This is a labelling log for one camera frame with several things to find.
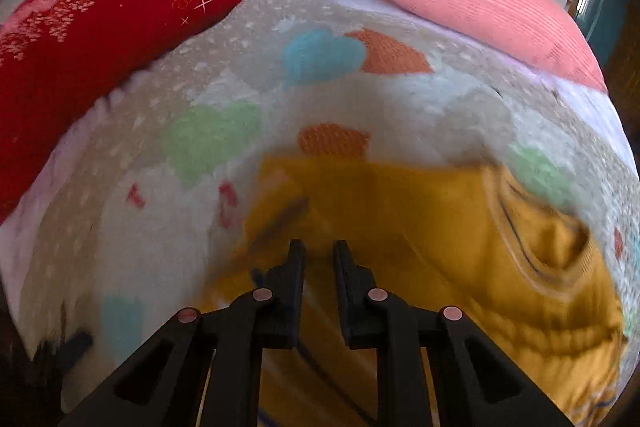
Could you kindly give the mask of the brown wooden door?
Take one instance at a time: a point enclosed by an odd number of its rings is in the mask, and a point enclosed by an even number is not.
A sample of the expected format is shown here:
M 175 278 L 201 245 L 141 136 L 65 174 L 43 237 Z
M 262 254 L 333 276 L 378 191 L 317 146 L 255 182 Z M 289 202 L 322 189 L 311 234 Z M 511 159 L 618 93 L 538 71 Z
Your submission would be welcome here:
M 639 138 L 639 0 L 574 0 L 570 15 L 597 57 L 608 95 Z

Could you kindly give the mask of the pink pillow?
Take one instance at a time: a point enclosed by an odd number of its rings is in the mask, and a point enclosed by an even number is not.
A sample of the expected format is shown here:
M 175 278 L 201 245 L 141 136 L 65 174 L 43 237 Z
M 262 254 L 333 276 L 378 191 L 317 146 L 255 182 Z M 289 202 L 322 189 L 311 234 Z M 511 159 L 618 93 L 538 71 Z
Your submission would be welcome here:
M 602 93 L 608 91 L 587 40 L 555 0 L 390 1 L 534 69 Z

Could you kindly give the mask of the red floral quilt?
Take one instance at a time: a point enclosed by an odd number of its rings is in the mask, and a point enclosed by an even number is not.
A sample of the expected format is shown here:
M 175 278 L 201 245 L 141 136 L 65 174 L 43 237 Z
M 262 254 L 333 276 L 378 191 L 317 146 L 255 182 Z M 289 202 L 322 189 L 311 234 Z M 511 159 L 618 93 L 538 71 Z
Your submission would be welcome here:
M 1 28 L 2 213 L 98 98 L 241 1 L 25 0 Z

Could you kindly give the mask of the patterned quilted bedspread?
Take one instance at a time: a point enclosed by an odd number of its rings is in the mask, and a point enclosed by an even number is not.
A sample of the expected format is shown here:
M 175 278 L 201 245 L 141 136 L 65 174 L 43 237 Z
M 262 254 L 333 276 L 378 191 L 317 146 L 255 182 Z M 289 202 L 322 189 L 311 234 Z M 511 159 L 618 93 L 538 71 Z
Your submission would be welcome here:
M 245 0 L 100 98 L 15 224 L 28 349 L 83 327 L 73 407 L 228 268 L 272 156 L 497 166 L 597 243 L 623 311 L 615 399 L 639 361 L 639 177 L 608 97 L 398 16 Z

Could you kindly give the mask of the yellow striped knit sweater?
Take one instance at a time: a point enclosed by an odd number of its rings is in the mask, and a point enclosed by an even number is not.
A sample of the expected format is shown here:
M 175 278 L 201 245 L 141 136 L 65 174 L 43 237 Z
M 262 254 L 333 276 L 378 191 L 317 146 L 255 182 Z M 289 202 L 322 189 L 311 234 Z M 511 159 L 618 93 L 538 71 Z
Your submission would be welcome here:
M 279 426 L 360 426 L 376 411 L 375 355 L 338 319 L 331 254 L 343 239 L 382 288 L 410 305 L 460 308 L 577 426 L 615 395 L 623 311 L 589 229 L 497 166 L 418 169 L 272 156 L 243 236 L 204 291 L 205 311 L 250 290 L 292 239 L 306 247 L 300 352 L 264 358 L 260 406 Z

